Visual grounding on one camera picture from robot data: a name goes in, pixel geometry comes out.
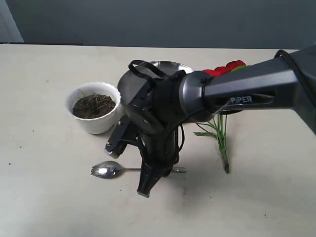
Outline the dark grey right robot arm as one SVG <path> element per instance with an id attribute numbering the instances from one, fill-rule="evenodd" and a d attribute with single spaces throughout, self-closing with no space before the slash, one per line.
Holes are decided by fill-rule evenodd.
<path id="1" fill-rule="evenodd" d="M 118 90 L 127 116 L 139 130 L 137 193 L 148 197 L 177 162 L 176 133 L 183 123 L 245 110 L 292 109 L 315 131 L 316 48 L 279 50 L 271 60 L 220 76 L 205 71 L 167 74 L 150 62 L 134 60 Z"/>

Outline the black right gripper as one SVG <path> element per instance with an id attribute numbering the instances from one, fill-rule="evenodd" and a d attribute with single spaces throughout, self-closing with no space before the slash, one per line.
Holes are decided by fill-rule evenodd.
<path id="1" fill-rule="evenodd" d="M 154 79 L 152 83 L 136 76 L 122 78 L 122 105 L 138 126 L 138 148 L 142 157 L 137 193 L 148 198 L 152 188 L 173 171 L 164 164 L 179 161 L 178 127 L 185 114 L 180 106 L 181 78 Z"/>

